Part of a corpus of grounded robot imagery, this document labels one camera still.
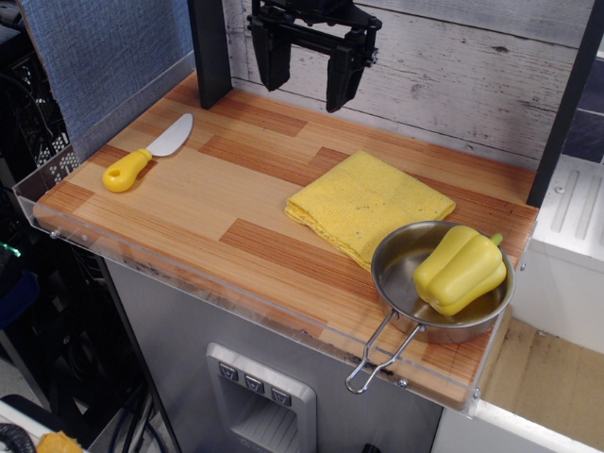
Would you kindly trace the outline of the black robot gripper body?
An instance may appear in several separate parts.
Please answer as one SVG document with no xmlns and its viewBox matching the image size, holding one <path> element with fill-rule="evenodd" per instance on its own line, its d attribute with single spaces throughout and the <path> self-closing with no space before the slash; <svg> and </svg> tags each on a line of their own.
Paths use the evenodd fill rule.
<svg viewBox="0 0 604 453">
<path fill-rule="evenodd" d="M 350 47 L 361 56 L 363 67 L 378 60 L 376 36 L 382 23 L 352 1 L 254 1 L 248 21 L 316 52 L 328 54 L 338 46 Z M 339 38 L 314 30 L 316 24 L 347 26 L 349 32 Z"/>
</svg>

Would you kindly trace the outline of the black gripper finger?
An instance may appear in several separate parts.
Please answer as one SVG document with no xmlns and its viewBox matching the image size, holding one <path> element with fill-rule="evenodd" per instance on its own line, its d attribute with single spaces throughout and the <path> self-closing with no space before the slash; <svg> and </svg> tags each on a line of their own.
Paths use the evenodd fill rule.
<svg viewBox="0 0 604 453">
<path fill-rule="evenodd" d="M 268 91 L 279 89 L 290 79 L 292 44 L 276 25 L 259 18 L 250 24 L 260 81 Z"/>
<path fill-rule="evenodd" d="M 353 99 L 365 68 L 365 35 L 351 30 L 329 53 L 327 64 L 327 112 L 339 110 Z"/>
</svg>

